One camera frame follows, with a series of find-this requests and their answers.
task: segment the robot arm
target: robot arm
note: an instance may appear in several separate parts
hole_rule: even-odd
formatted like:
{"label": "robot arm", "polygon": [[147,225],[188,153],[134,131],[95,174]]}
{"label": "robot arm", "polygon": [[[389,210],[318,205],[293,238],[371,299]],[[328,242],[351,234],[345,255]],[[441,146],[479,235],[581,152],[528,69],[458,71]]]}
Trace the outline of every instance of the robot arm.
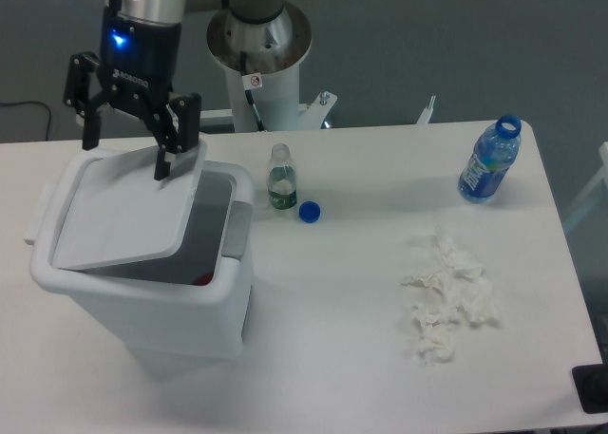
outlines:
{"label": "robot arm", "polygon": [[[106,0],[100,57],[71,57],[64,103],[84,119],[83,148],[96,147],[108,105],[143,120],[159,145],[155,179],[199,141],[200,96],[173,91],[186,0]],[[89,99],[95,73],[102,91]]]}
{"label": "robot arm", "polygon": [[[172,80],[184,14],[209,9],[224,9],[225,16],[214,26],[210,48],[238,74],[277,72],[298,62],[310,45],[308,26],[308,43],[292,43],[293,18],[283,0],[106,0],[100,56],[72,56],[66,80],[64,103],[84,120],[85,150],[99,144],[100,113],[108,106],[143,120],[156,139],[156,180],[169,175],[177,154],[198,144],[200,95],[176,94]],[[102,91],[89,98],[93,74]],[[247,92],[243,96],[257,113]]]}

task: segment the bottle cap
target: bottle cap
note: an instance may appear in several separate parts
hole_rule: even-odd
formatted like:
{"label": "bottle cap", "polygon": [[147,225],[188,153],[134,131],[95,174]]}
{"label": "bottle cap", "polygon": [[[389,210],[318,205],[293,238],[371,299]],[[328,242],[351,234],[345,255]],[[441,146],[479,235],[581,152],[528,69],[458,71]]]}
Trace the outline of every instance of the bottle cap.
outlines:
{"label": "bottle cap", "polygon": [[284,144],[282,142],[275,144],[271,152],[271,157],[276,160],[288,159],[290,157],[290,154],[289,147],[287,147],[287,144]]}
{"label": "bottle cap", "polygon": [[514,114],[505,114],[496,122],[496,133],[501,138],[512,140],[522,131],[522,121]]}
{"label": "bottle cap", "polygon": [[314,201],[306,201],[300,205],[299,214],[306,223],[315,223],[321,216],[321,207]]}

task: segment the warning sticker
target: warning sticker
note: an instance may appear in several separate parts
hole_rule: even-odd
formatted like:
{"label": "warning sticker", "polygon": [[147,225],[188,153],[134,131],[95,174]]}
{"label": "warning sticker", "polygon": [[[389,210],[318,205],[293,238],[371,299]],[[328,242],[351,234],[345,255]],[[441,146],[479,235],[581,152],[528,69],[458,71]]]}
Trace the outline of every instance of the warning sticker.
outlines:
{"label": "warning sticker", "polygon": [[251,75],[244,75],[242,77],[243,87],[245,90],[258,89],[262,87],[262,75],[261,73],[252,73]]}

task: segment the gray floor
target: gray floor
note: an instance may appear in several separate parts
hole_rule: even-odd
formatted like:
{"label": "gray floor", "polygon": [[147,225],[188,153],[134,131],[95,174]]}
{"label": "gray floor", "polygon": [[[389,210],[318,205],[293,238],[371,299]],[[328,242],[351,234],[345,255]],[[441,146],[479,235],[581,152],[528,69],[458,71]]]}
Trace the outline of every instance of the gray floor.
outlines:
{"label": "gray floor", "polygon": [[[291,1],[313,27],[301,99],[337,94],[335,125],[414,123],[431,94],[434,122],[519,114],[535,129],[560,211],[599,169],[598,148],[608,141],[608,0]],[[80,137],[60,101],[70,54],[98,49],[102,7],[103,0],[0,0],[0,102],[50,104],[53,140]],[[186,17],[174,86],[199,92],[206,109],[226,108],[221,72],[205,48],[210,17]],[[42,109],[0,109],[0,142],[42,139],[45,119]],[[103,134],[145,131],[109,113]],[[606,204],[569,244],[595,318],[608,312]]]}

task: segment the green label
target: green label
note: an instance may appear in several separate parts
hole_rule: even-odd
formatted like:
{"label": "green label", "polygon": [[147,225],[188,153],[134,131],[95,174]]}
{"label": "green label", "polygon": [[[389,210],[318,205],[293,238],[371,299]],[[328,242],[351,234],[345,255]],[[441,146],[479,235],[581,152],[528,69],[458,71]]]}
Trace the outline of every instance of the green label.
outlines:
{"label": "green label", "polygon": [[297,203],[295,191],[293,191],[291,194],[282,195],[269,190],[268,195],[270,196],[270,204],[272,204],[276,209],[293,208]]}

